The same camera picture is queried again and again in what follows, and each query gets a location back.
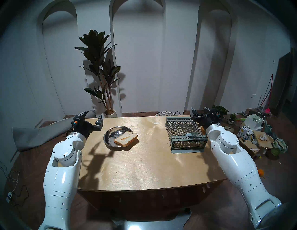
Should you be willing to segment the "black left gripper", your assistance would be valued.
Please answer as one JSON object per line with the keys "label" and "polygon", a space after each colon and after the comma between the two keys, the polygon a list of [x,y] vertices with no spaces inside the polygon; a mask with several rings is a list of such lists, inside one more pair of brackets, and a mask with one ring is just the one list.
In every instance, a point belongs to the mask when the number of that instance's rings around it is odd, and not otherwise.
{"label": "black left gripper", "polygon": [[95,125],[92,125],[85,120],[88,112],[89,111],[81,112],[77,116],[74,116],[72,121],[73,131],[82,134],[86,139],[88,139],[93,131],[101,131],[104,120],[104,113],[102,113],[95,122]]}

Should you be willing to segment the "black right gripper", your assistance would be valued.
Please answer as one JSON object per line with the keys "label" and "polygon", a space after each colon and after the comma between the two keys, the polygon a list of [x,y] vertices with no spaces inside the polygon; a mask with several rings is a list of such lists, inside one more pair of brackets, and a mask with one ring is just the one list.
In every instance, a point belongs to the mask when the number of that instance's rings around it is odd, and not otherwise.
{"label": "black right gripper", "polygon": [[192,120],[198,119],[197,123],[202,127],[209,127],[222,121],[222,114],[218,109],[211,109],[209,113],[205,113],[200,117],[197,111],[191,107],[190,115]]}

